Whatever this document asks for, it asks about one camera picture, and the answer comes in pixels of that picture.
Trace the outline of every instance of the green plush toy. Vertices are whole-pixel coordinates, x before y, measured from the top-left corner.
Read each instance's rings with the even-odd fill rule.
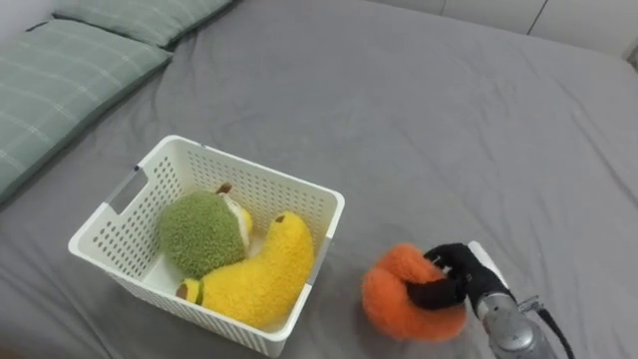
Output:
[[[225,184],[217,193],[198,190],[170,204],[160,215],[159,245],[184,275],[201,278],[246,257],[250,214],[234,202]]]

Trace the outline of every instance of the robotic arm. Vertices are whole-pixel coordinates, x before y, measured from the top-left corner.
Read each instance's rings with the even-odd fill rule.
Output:
[[[536,311],[558,336],[568,358],[574,358],[569,343],[538,298],[517,304],[502,274],[478,242],[445,244],[426,253],[426,258],[448,269],[448,278],[408,285],[408,294],[417,305],[434,310],[452,302],[463,303],[468,297],[497,359],[558,359],[540,327],[525,315]],[[443,293],[443,300],[432,293]]]

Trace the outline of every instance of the green spiky texture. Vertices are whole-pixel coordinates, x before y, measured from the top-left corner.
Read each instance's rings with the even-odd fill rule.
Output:
[[[170,204],[159,217],[158,230],[168,260],[191,278],[245,258],[237,217],[220,195],[209,191]]]

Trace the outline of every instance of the fuzzy fabric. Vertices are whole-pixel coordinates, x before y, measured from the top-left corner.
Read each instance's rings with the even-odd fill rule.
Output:
[[[313,262],[310,229],[298,215],[284,212],[270,223],[257,255],[212,271],[203,286],[185,280],[177,296],[194,302],[203,288],[202,306],[263,329],[290,313]]]
[[[159,217],[158,234],[168,260],[192,278],[246,255],[237,217],[222,196],[206,190],[170,204]]]
[[[405,282],[428,283],[445,275],[411,244],[400,244],[386,253],[364,276],[363,308],[377,329],[398,340],[441,342],[463,330],[464,305],[429,311],[417,307]]]

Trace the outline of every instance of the cable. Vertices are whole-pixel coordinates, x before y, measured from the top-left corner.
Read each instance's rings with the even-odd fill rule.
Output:
[[[443,0],[443,7],[441,8],[441,14],[439,14],[439,16],[443,16],[446,12],[446,5],[448,5],[448,0]]]
[[[540,7],[540,11],[538,11],[538,14],[536,14],[536,18],[534,19],[534,22],[531,23],[531,26],[529,27],[529,31],[527,31],[527,35],[531,34],[531,31],[534,29],[534,26],[536,26],[536,22],[540,18],[540,14],[542,14],[543,10],[545,10],[545,6],[547,6],[547,2],[549,2],[549,0],[545,0],[545,2]]]
[[[567,358],[575,359],[574,352],[571,350],[571,345],[569,345],[567,338],[562,333],[562,330],[560,330],[560,328],[558,327],[558,324],[556,324],[556,321],[551,316],[549,311],[547,311],[547,309],[539,309],[538,311],[536,311],[536,313],[538,313],[538,316],[540,317],[540,319],[542,319],[542,321],[544,321],[545,324],[547,324],[549,329],[551,329],[551,331],[553,331],[554,334],[556,334],[556,336],[558,337],[558,340],[560,340],[560,344],[562,344],[562,347],[565,348],[565,353],[567,353]]]

